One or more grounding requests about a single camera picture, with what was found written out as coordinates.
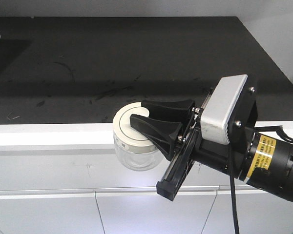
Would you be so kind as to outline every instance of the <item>cabinet door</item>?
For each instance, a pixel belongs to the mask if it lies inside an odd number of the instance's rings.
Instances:
[[[173,202],[156,194],[97,195],[106,234],[200,233],[215,192],[176,196]]]
[[[93,196],[0,199],[0,233],[103,234],[104,232]]]
[[[237,212],[242,234],[293,233],[293,203],[274,195],[237,194]],[[203,231],[203,234],[218,233],[234,233],[230,194],[217,195]]]

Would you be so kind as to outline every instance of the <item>black countertop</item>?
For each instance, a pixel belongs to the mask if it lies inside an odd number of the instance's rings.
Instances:
[[[293,85],[236,17],[0,18],[0,124],[112,122],[143,99],[200,106],[258,79],[259,120],[293,120]]]

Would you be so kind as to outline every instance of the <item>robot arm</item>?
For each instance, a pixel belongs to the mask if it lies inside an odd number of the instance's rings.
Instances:
[[[131,115],[131,127],[170,161],[158,194],[173,201],[197,161],[293,202],[293,139],[281,126],[254,127],[256,88],[255,79],[239,75],[222,78],[199,108],[193,100],[142,101],[150,115]],[[283,140],[259,133],[264,131]]]

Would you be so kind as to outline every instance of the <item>jar lid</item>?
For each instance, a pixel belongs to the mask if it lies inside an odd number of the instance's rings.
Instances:
[[[149,111],[147,108],[141,106],[141,102],[131,103],[120,109],[113,119],[116,143],[121,148],[136,154],[155,151],[155,145],[130,126],[130,116],[132,114],[148,117]]]

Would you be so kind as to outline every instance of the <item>wire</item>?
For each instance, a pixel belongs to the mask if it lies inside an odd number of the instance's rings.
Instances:
[[[230,191],[231,191],[231,203],[232,203],[232,215],[233,215],[233,225],[234,233],[240,234],[239,231],[239,222],[238,222],[238,213],[236,210],[236,195],[235,195],[235,186],[234,186],[234,168],[233,168],[233,153],[232,146],[228,146],[228,161],[229,161],[229,177],[230,177]]]
[[[281,125],[279,126],[267,126],[267,127],[256,127],[255,132],[276,132],[278,136],[288,143],[293,144],[293,138],[289,137],[284,131]]]

